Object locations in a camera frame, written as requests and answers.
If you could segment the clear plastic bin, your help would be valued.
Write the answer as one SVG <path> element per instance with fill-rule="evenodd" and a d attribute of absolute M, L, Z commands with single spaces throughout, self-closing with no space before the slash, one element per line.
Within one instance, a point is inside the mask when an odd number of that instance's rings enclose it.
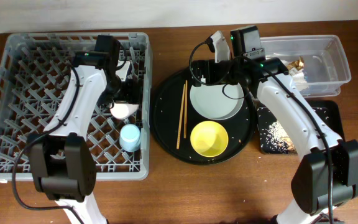
<path fill-rule="evenodd" d="M 262 37 L 261 49 L 248 57 L 265 55 L 279 58 L 285 65 L 302 56 L 304 74 L 309 88 L 301 90 L 305 98 L 340 94 L 341 85 L 350 82 L 351 72 L 344 48 L 336 35 L 292 35 Z"/>

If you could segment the round black tray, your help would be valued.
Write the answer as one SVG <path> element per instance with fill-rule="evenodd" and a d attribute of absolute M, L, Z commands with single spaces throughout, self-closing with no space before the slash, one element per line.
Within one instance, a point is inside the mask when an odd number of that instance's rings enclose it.
<path fill-rule="evenodd" d="M 257 112 L 251 97 L 247 97 L 239 112 L 219 121 L 227 131 L 229 143 L 226 150 L 216 157 L 199 155 L 191 146 L 190 139 L 182 139 L 177 149 L 181 98 L 188 69 L 180 70 L 165 79 L 153 91 L 150 128 L 160 146 L 178 160 L 193 165 L 219 164 L 237 155 L 252 139 L 257 127 Z"/>

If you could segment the wooden chopstick right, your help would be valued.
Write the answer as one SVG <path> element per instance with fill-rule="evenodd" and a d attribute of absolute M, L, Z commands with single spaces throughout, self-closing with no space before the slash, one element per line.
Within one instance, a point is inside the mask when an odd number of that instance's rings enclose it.
<path fill-rule="evenodd" d="M 183 138 L 186 139 L 187 135 L 187 107 L 188 107 L 188 80 L 185 81 L 185 99 L 184 99 L 184 115 L 183 115 Z"/>

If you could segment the grey dishwasher rack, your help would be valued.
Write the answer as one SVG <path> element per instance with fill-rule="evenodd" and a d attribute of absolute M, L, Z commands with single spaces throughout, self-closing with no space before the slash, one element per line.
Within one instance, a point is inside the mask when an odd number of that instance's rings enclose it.
<path fill-rule="evenodd" d="M 70 81 L 69 62 L 77 51 L 94 49 L 97 33 L 23 33 L 7 38 L 0 64 L 0 182 L 11 179 L 17 167 L 19 181 L 32 180 L 30 164 L 19 151 L 30 133 L 39 133 L 51 120 Z M 143 180 L 149 174 L 150 92 L 152 48 L 143 32 L 117 33 L 135 53 L 135 74 L 143 81 L 142 103 L 126 119 L 113 118 L 109 110 L 95 108 L 87 144 L 96 163 L 97 180 Z M 123 150 L 120 130 L 127 124 L 140 129 L 140 149 Z"/>

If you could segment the blue cup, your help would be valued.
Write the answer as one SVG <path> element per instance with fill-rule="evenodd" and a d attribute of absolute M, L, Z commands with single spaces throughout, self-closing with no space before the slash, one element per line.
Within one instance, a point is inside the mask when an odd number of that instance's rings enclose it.
<path fill-rule="evenodd" d="M 140 129 L 134 124 L 127 124 L 120 130 L 119 144 L 127 152 L 140 149 Z"/>

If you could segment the food scraps and rice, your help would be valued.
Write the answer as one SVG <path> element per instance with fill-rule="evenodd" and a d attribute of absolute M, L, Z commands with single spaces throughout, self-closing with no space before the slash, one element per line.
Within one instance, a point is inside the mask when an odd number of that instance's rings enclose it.
<path fill-rule="evenodd" d="M 260 149 L 265 154 L 296 154 L 295 146 L 271 111 L 257 109 Z"/>

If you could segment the white napkin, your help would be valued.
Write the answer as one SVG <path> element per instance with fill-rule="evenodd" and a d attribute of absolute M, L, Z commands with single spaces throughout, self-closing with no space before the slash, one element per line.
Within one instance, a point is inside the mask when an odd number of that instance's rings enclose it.
<path fill-rule="evenodd" d="M 295 82 L 296 88 L 299 91 L 309 88 L 303 70 L 303 68 L 301 70 L 297 70 L 296 68 L 292 68 L 291 70 L 289 70 L 289 74 L 291 75 L 293 81 Z"/>

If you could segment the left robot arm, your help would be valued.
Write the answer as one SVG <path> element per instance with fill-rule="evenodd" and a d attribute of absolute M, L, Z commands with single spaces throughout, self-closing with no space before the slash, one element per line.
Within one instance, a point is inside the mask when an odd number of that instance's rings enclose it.
<path fill-rule="evenodd" d="M 99 35 L 93 50 L 77 51 L 70 83 L 53 118 L 41 134 L 28 136 L 27 154 L 36 191 L 56 202 L 72 223 L 107 223 L 93 194 L 96 163 L 86 143 L 97 106 L 126 119 L 142 103 L 143 82 L 135 74 L 130 43 Z"/>

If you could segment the yellow bowl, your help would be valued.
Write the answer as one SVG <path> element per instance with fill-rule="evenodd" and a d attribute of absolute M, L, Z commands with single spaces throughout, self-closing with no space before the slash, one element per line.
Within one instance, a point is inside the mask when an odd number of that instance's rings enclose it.
<path fill-rule="evenodd" d="M 229 136 L 221 124 L 203 121 L 192 129 L 190 143 L 197 154 L 203 157 L 216 157 L 226 150 Z"/>

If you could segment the wooden chopstick left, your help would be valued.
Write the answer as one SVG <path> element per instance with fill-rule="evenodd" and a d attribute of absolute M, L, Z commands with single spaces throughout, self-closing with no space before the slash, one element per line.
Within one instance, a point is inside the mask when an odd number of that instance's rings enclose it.
<path fill-rule="evenodd" d="M 177 150 L 179 150 L 179 148 L 180 148 L 181 127 L 182 127 L 182 121 L 183 121 L 185 93 L 186 93 L 186 84 L 183 85 L 183 92 L 182 92 L 182 96 L 181 96 L 180 117 L 179 117 L 179 124 L 178 124 L 177 144 L 176 144 L 176 149 Z"/>

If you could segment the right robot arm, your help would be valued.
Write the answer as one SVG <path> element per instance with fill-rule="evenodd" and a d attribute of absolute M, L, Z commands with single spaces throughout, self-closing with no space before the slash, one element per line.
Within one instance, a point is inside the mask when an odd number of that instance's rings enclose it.
<path fill-rule="evenodd" d="M 287 67 L 267 58 L 257 26 L 220 31 L 202 43 L 215 54 L 213 68 L 188 62 L 198 85 L 240 84 L 266 106 L 295 145 L 300 165 L 291 180 L 293 200 L 273 223 L 335 223 L 334 209 L 358 197 L 358 142 L 345 141 L 296 89 Z"/>

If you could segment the grey plate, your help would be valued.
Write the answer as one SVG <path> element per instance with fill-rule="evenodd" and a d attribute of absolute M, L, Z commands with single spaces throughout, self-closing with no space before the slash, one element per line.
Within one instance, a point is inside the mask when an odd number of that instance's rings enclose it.
<path fill-rule="evenodd" d="M 225 120 L 239 112 L 244 102 L 244 92 L 237 85 L 191 87 L 190 101 L 195 111 L 212 120 Z"/>

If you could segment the wooden chopstick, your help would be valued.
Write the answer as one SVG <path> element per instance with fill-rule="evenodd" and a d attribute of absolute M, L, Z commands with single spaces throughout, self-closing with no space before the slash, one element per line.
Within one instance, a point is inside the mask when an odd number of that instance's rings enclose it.
<path fill-rule="evenodd" d="M 183 85 L 183 92 L 182 92 L 182 96 L 181 96 L 180 117 L 179 117 L 179 124 L 178 124 L 177 144 L 176 144 L 176 149 L 177 150 L 179 150 L 179 148 L 180 148 L 181 127 L 182 127 L 182 121 L 183 121 L 185 93 L 186 93 L 186 84 Z"/>
<path fill-rule="evenodd" d="M 187 135 L 187 107 L 188 107 L 188 80 L 185 81 L 185 99 L 184 99 L 184 115 L 183 115 L 183 138 L 186 139 Z"/>

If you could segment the gold snack wrapper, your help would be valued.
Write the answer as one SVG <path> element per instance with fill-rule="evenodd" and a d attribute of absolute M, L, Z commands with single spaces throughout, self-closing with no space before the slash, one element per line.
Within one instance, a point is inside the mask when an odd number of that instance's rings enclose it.
<path fill-rule="evenodd" d="M 304 58 L 302 56 L 299 56 L 299 59 L 298 60 L 295 60 L 293 62 L 290 62 L 288 65 L 287 65 L 287 69 L 288 70 L 291 70 L 291 69 L 296 69 L 297 71 L 300 71 L 302 69 L 304 69 L 305 67 L 305 61 L 304 61 Z"/>

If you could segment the pink cup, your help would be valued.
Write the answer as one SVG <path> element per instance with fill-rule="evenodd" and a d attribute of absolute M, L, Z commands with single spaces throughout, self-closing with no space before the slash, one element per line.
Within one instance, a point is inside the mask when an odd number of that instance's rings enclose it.
<path fill-rule="evenodd" d="M 138 104 L 115 103 L 110 109 L 112 116 L 116 119 L 126 119 L 139 109 Z"/>

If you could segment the black rectangular bin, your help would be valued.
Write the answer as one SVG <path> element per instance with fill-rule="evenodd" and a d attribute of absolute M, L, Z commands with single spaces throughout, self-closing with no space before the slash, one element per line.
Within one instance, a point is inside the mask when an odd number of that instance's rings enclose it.
<path fill-rule="evenodd" d="M 307 101 L 316 114 L 336 133 L 345 139 L 339 107 L 330 100 Z M 296 154 L 296 149 L 272 112 L 261 105 L 257 108 L 260 150 L 264 154 Z"/>

